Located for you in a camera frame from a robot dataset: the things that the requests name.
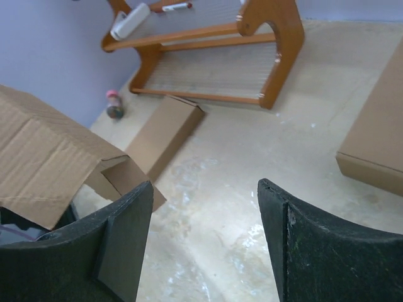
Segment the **small pink capped bottle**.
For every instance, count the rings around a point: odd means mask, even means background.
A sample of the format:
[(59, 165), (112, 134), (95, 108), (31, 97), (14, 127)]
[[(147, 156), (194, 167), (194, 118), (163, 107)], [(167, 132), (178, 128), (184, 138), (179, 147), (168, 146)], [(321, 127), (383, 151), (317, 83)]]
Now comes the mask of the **small pink capped bottle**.
[(124, 107), (117, 91), (109, 90), (106, 93), (106, 98), (108, 100), (108, 106), (106, 109), (107, 115), (114, 120), (120, 120), (124, 115)]

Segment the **wooden rack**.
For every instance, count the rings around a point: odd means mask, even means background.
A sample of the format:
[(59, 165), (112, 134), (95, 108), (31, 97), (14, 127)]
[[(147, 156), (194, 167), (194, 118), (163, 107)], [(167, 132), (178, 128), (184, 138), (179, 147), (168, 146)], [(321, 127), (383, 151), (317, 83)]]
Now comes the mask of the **wooden rack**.
[[(162, 12), (184, 2), (193, 7)], [(101, 42), (107, 53), (138, 53), (134, 94), (271, 109), (305, 40), (295, 1), (110, 1), (113, 23), (140, 3), (150, 15), (129, 37), (115, 40), (109, 30)]]

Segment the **small closed cardboard box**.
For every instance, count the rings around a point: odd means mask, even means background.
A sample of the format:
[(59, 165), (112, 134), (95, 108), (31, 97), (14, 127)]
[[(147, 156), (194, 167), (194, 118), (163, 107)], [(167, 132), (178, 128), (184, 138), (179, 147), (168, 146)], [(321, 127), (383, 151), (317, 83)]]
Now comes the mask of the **small closed cardboard box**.
[(125, 151), (154, 182), (204, 117), (196, 103), (165, 96)]

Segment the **large closed cardboard box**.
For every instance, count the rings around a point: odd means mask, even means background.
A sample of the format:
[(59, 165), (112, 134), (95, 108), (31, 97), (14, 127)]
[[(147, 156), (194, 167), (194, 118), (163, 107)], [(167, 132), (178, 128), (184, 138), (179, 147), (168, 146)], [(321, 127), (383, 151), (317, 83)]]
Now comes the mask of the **large closed cardboard box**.
[(402, 196), (402, 43), (342, 142), (336, 161), (344, 176)]

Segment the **white eraser brush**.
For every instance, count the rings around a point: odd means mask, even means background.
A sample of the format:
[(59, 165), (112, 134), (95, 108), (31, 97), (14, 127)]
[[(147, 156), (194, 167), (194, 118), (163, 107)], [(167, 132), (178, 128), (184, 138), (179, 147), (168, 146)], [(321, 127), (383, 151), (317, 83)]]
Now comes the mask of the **white eraser brush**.
[(120, 11), (111, 27), (110, 35), (115, 40), (128, 38), (150, 15), (150, 8), (146, 3), (140, 3), (129, 13)]

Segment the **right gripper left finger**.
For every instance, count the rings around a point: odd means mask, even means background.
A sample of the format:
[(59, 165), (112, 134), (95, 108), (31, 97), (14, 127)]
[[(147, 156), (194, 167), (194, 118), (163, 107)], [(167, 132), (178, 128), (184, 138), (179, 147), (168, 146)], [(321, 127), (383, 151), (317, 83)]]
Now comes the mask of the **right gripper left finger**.
[(149, 181), (35, 241), (1, 246), (1, 301), (135, 301), (154, 201)]

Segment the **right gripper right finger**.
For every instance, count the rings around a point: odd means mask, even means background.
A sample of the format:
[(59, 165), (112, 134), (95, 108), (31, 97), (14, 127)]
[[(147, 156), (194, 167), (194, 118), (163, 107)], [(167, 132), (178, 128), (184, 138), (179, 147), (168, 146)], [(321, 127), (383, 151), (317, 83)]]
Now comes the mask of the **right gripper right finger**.
[(368, 228), (268, 179), (258, 203), (280, 301), (402, 301), (402, 235)]

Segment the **red capped marker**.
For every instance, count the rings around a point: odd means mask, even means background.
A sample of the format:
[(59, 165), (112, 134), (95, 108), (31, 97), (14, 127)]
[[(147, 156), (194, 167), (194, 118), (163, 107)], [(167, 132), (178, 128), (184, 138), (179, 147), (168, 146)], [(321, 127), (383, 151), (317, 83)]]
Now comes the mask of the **red capped marker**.
[(163, 6), (162, 12), (170, 12), (170, 11), (177, 11), (180, 9), (191, 9), (193, 4), (191, 2), (184, 2), (184, 3), (176, 3), (169, 6)]

